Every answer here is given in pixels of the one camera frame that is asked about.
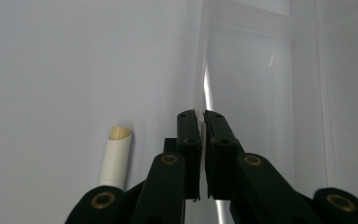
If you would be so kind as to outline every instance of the white tube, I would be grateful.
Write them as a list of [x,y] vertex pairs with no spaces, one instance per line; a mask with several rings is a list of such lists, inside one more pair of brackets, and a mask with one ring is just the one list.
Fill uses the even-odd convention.
[[124,188],[131,133],[124,127],[113,127],[103,156],[100,185]]

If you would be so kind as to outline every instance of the black mechanical arm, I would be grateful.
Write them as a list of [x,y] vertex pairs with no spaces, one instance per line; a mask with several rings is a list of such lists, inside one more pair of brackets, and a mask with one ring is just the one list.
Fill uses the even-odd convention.
[[[246,153],[225,117],[206,123],[208,196],[230,201],[236,224],[358,223],[358,199],[340,189],[319,189],[310,199],[296,192],[264,157]],[[166,138],[146,180],[123,192],[101,186],[86,193],[67,224],[181,224],[185,199],[200,198],[202,142],[194,110],[177,116],[176,138]]]

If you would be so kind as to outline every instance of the white backdrop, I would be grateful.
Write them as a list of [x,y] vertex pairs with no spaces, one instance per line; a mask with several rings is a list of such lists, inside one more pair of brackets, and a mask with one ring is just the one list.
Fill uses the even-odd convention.
[[[127,189],[144,180],[202,103],[203,35],[214,109],[245,150],[308,196],[358,196],[358,0],[216,0],[209,33],[201,6],[0,1],[0,223],[63,223],[97,186],[112,125],[133,131]],[[232,223],[205,190],[203,176],[186,223]]]

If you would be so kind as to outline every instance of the white wall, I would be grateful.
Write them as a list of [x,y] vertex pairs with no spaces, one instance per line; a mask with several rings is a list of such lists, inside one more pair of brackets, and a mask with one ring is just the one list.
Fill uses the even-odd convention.
[[358,197],[358,0],[292,1],[291,17],[296,188]]
[[144,180],[193,107],[200,1],[0,1],[0,223],[63,223],[112,125]]

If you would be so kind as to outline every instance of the transparent plastic sheet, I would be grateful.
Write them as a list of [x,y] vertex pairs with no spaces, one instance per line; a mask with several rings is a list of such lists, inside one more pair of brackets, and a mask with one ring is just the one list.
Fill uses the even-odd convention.
[[[207,48],[209,40],[209,30],[211,23],[211,0],[203,0],[200,18],[200,35],[196,64],[196,76],[194,86],[194,108],[199,118],[200,129],[202,126],[203,111],[213,110],[213,97],[210,89],[209,70],[207,62]],[[228,224],[233,223],[232,218],[227,219],[228,203],[207,199],[207,184],[204,171],[204,158],[201,160],[200,195],[201,200],[194,203],[186,201],[186,224],[211,223]]]
[[216,0],[202,10],[196,108],[224,114],[245,151],[299,192],[358,195],[358,91],[344,89],[358,88],[358,1]]

